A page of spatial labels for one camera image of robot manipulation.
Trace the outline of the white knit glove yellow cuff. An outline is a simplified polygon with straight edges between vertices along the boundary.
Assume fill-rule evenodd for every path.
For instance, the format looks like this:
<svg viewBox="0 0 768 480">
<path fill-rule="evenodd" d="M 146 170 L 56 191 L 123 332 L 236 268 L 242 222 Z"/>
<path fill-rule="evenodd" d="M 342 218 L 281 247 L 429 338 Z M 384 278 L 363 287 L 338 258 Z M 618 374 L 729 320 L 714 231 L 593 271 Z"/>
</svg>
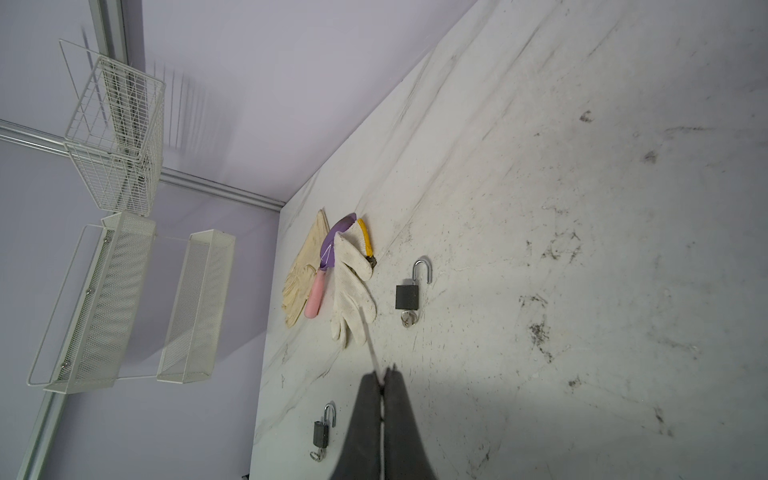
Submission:
<svg viewBox="0 0 768 480">
<path fill-rule="evenodd" d="M 367 342 L 367 327 L 377 318 L 377 307 L 367 287 L 377 260 L 368 228 L 355 213 L 344 218 L 348 226 L 333 236 L 335 264 L 331 336 L 346 348 L 349 337 Z"/>
</svg>

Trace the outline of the white mesh two-tier shelf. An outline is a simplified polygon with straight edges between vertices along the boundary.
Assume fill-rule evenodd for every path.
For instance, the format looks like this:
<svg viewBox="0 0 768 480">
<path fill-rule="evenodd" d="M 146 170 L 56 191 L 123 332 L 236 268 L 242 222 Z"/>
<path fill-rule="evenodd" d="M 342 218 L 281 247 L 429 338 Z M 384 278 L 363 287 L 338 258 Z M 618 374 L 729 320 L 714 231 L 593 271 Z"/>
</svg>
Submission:
<svg viewBox="0 0 768 480">
<path fill-rule="evenodd" d="M 112 387 L 122 379 L 129 344 L 138 323 L 153 324 L 163 336 L 154 379 L 170 384 L 208 380 L 216 364 L 235 256 L 235 236 L 216 229 L 177 243 L 179 267 L 162 259 L 167 246 L 155 221 L 115 213 L 86 226 L 75 249 L 90 254 L 87 269 L 71 258 L 57 303 L 75 297 L 71 317 L 50 376 L 29 387 L 71 395 Z"/>
</svg>

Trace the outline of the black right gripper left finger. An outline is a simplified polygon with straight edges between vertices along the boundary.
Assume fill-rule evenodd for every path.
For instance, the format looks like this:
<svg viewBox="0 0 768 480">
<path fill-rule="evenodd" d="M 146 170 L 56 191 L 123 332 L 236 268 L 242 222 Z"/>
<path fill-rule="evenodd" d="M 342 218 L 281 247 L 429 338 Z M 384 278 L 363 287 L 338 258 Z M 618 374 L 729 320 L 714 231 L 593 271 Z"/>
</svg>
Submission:
<svg viewBox="0 0 768 480">
<path fill-rule="evenodd" d="M 375 372 L 365 374 L 331 479 L 373 479 L 381 474 L 382 388 Z"/>
</svg>

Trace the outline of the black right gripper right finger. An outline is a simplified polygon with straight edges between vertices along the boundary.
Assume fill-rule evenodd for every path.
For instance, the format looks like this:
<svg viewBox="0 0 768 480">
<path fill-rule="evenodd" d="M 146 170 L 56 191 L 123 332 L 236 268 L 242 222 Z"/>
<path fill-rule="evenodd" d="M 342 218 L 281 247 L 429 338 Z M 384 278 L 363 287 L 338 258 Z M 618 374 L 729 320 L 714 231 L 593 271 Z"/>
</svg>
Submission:
<svg viewBox="0 0 768 480">
<path fill-rule="evenodd" d="M 426 455 L 403 374 L 388 368 L 383 387 L 385 479 L 436 479 Z"/>
</svg>

